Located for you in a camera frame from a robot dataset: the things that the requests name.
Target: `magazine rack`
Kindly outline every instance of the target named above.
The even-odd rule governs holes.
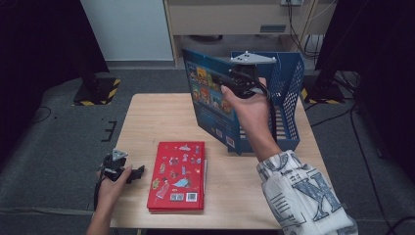
[[[232,52],[231,58],[243,53]],[[304,74],[302,57],[297,52],[250,53],[277,60],[273,64],[257,64],[257,74],[266,78],[275,106],[277,143],[283,151],[294,150],[300,142],[295,110]],[[183,59],[198,126],[225,144],[230,152],[251,153],[253,150],[235,112],[222,100],[220,87],[213,82],[215,76],[230,78],[230,69],[235,65],[230,60],[222,61],[187,49],[183,49]]]

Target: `wooden table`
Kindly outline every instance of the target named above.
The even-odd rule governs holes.
[[[300,134],[297,155],[304,163],[319,168],[329,179],[300,100],[296,123]],[[207,184],[203,213],[149,213],[147,199],[159,142],[189,140],[206,142]],[[135,95],[116,147],[129,154],[126,165],[145,165],[146,171],[140,180],[126,185],[115,207],[112,227],[281,228],[262,194],[254,154],[228,153],[226,146],[198,127],[190,93]]]

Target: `white wall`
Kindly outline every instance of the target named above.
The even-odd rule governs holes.
[[[162,0],[81,0],[106,61],[173,61]]]

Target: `wall outlet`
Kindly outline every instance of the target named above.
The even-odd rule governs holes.
[[[289,2],[291,2],[292,6],[301,6],[303,0],[281,0],[281,6],[288,6]]]

